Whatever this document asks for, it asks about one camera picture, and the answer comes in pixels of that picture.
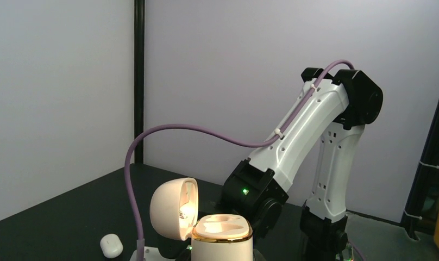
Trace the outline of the beige square charging case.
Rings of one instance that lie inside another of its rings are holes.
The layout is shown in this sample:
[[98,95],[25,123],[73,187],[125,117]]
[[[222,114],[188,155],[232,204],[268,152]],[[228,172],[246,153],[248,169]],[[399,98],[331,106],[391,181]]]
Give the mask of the beige square charging case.
[[160,185],[150,202],[150,221],[168,239],[191,239],[191,260],[253,260],[253,230],[235,214],[198,216],[198,184],[178,178]]

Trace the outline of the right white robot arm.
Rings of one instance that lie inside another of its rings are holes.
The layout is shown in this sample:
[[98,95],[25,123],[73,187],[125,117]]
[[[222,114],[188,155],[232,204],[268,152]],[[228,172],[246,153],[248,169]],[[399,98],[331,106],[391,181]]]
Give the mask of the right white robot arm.
[[315,181],[304,202],[300,229],[304,260],[343,260],[348,236],[346,192],[365,126],[376,120],[383,92],[360,70],[334,76],[302,73],[303,90],[271,143],[241,161],[222,186],[213,214],[199,217],[198,184],[179,178],[160,185],[150,221],[162,237],[190,241],[191,260],[256,260],[254,240],[272,229],[288,190],[315,143],[321,144]]

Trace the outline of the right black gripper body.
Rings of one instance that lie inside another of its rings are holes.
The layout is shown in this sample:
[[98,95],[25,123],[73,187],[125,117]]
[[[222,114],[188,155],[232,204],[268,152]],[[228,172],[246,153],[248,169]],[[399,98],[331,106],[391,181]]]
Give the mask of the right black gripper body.
[[180,241],[159,235],[158,249],[164,258],[176,261],[191,261],[191,238]]

